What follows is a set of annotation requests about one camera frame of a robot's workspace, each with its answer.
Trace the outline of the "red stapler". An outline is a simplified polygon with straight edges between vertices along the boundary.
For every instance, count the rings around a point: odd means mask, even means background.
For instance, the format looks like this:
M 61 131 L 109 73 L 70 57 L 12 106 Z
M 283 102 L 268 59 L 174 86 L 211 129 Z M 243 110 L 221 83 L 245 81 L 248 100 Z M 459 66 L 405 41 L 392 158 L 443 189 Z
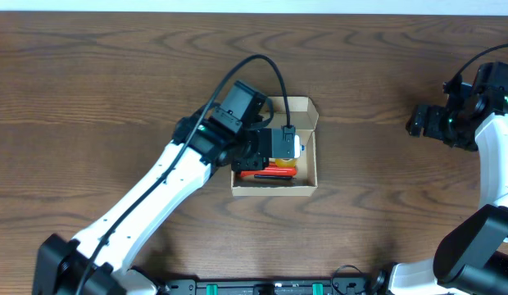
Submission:
M 294 179 L 294 177 L 290 175 L 254 175 L 254 178 L 268 180 L 282 180 L 282 181 L 290 181 Z

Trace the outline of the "orange utility knife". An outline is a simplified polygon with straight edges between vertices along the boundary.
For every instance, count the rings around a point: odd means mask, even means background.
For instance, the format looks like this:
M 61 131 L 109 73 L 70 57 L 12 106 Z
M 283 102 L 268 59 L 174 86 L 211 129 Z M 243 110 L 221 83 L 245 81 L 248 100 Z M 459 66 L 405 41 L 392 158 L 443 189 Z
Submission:
M 276 164 L 269 164 L 264 170 L 243 170 L 238 173 L 240 177 L 251 175 L 290 176 L 297 174 L 295 167 L 278 167 Z

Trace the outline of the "yellow tape roll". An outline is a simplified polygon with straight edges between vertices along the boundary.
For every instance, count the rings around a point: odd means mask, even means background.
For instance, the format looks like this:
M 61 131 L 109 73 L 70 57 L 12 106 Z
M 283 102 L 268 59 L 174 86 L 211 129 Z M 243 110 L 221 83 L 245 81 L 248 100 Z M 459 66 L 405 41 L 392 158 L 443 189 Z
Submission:
M 279 168 L 293 168 L 297 164 L 297 158 L 275 158 L 274 163 Z

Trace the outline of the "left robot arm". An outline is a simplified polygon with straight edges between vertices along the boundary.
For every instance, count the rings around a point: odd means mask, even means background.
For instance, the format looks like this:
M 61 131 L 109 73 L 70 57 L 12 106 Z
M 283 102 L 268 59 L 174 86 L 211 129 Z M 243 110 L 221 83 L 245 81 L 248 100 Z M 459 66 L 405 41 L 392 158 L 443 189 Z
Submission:
M 298 158 L 290 123 L 270 127 L 271 99 L 242 81 L 175 126 L 154 166 L 107 213 L 70 241 L 51 235 L 39 248 L 34 294 L 161 294 L 169 289 L 133 268 L 146 241 L 222 166 L 262 170 L 272 158 Z

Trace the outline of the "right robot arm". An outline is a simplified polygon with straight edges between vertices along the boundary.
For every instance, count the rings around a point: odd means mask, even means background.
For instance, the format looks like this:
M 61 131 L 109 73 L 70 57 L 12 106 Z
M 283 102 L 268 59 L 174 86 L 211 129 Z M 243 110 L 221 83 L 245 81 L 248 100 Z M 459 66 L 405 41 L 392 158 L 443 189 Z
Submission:
M 380 274 L 374 294 L 508 295 L 508 64 L 482 64 L 472 84 L 445 83 L 445 106 L 418 105 L 406 123 L 413 137 L 478 152 L 478 210 L 451 231 L 432 258 Z

